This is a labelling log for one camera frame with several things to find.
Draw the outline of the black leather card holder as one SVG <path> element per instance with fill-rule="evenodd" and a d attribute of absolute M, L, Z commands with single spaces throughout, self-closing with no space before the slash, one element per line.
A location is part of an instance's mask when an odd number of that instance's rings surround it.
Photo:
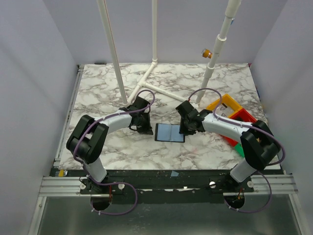
<path fill-rule="evenodd" d="M 157 123 L 155 128 L 155 141 L 160 142 L 185 142 L 184 134 L 181 134 L 180 125 Z"/>

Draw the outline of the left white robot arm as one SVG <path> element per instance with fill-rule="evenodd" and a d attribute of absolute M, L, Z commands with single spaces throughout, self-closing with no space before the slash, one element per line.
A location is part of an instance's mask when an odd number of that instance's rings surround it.
<path fill-rule="evenodd" d="M 66 149 L 82 164 L 93 179 L 91 187 L 97 193 L 104 193 L 109 186 L 105 177 L 107 171 L 102 165 L 100 154 L 108 134 L 120 129 L 136 127 L 140 134 L 152 135 L 150 106 L 147 100 L 136 97 L 128 107 L 123 107 L 106 117 L 95 119 L 83 115 L 66 143 Z"/>

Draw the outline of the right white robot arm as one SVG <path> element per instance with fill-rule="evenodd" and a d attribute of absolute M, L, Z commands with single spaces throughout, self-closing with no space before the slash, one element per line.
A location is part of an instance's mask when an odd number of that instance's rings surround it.
<path fill-rule="evenodd" d="M 176 107 L 180 115 L 179 132 L 193 135 L 196 132 L 211 132 L 241 144 L 244 159 L 236 164 L 225 179 L 225 187 L 235 192 L 243 181 L 257 170 L 264 170 L 279 153 L 281 146 L 263 121 L 242 122 L 224 118 L 210 110 L 198 111 L 189 101 Z"/>

